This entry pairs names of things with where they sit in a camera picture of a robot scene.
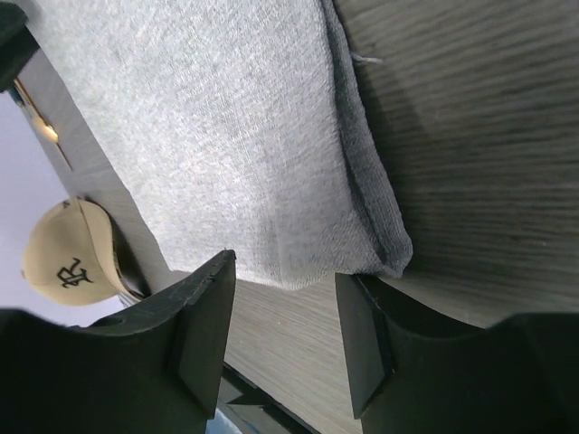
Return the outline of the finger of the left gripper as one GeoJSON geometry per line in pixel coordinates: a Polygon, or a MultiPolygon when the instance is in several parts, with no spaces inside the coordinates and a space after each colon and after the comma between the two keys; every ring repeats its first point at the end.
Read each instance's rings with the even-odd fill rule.
{"type": "Polygon", "coordinates": [[[19,6],[1,2],[1,91],[13,87],[14,80],[39,50],[27,28],[29,17],[19,6]]]}

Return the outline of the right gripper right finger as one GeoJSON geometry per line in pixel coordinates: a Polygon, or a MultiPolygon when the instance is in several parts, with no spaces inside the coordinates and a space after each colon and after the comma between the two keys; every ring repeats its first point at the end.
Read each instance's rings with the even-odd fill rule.
{"type": "Polygon", "coordinates": [[[480,328],[379,278],[336,277],[354,416],[366,433],[575,433],[578,316],[480,328]]]}

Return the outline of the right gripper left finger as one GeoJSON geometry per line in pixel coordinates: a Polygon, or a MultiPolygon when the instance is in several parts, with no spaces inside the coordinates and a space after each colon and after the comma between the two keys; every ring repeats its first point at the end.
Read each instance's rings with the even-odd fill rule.
{"type": "Polygon", "coordinates": [[[1,313],[4,433],[202,433],[216,410],[233,310],[224,250],[87,327],[1,313]]]}

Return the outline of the grey cloth napkin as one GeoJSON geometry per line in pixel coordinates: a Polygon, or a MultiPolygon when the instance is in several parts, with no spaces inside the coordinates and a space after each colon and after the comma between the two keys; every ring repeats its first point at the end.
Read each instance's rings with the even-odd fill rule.
{"type": "Polygon", "coordinates": [[[329,1],[24,1],[167,266],[398,278],[413,255],[329,1]]]}

